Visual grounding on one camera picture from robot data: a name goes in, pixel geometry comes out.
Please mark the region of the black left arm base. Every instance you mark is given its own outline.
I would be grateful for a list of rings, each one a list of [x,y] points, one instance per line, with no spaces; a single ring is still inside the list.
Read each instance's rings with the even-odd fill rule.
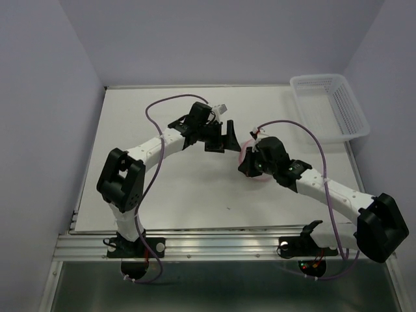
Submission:
[[[145,237],[144,239],[158,257],[164,257],[164,245],[166,243],[165,238]],[[145,256],[154,258],[149,251],[145,251],[146,247],[140,239],[137,239],[135,242],[131,242],[122,236],[117,235],[116,237],[104,238],[103,244],[107,247],[107,257],[110,259],[145,258]]]

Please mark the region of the white mesh laundry bag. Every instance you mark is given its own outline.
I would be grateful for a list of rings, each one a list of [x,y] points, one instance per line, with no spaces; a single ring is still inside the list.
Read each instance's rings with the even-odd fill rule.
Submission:
[[[252,147],[253,144],[254,144],[254,139],[251,138],[251,139],[247,140],[241,146],[241,151],[240,151],[240,154],[239,154],[239,164],[242,164],[242,162],[245,158],[245,155],[246,155],[247,148]],[[266,182],[269,182],[272,178],[269,175],[268,176],[267,175],[260,175],[260,176],[257,176],[257,177],[251,177],[251,179],[254,180],[254,181],[259,181],[259,182],[266,183]]]

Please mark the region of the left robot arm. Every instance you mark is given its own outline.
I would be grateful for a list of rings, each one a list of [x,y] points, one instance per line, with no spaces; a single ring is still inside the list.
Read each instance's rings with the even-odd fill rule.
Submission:
[[[97,191],[112,209],[116,219],[117,234],[122,238],[122,248],[131,256],[144,251],[144,228],[137,220],[139,205],[144,197],[146,172],[168,156],[202,142],[206,152],[240,152],[232,120],[226,122],[222,132],[221,115],[227,111],[224,104],[210,107],[195,102],[190,112],[169,123],[158,136],[128,150],[114,148],[105,161],[97,182]]]

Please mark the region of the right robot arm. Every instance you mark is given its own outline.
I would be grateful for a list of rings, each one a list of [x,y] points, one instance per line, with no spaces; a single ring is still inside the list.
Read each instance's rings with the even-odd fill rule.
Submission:
[[[246,177],[269,175],[281,187],[317,200],[331,213],[348,219],[341,226],[332,221],[330,234],[324,232],[321,221],[310,223],[309,232],[299,238],[299,246],[307,254],[341,244],[383,263],[410,234],[392,196],[373,196],[327,178],[310,164],[290,158],[283,142],[274,136],[258,138],[246,148],[238,170]]]

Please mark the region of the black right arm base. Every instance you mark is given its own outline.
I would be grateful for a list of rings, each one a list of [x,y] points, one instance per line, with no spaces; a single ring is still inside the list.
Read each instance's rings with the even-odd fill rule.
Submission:
[[[321,257],[321,256],[337,256],[337,248],[319,247],[313,240],[312,234],[317,233],[316,228],[323,224],[321,220],[315,220],[304,226],[298,236],[286,236],[279,238],[279,245],[276,249],[277,254],[284,259],[293,257]]]

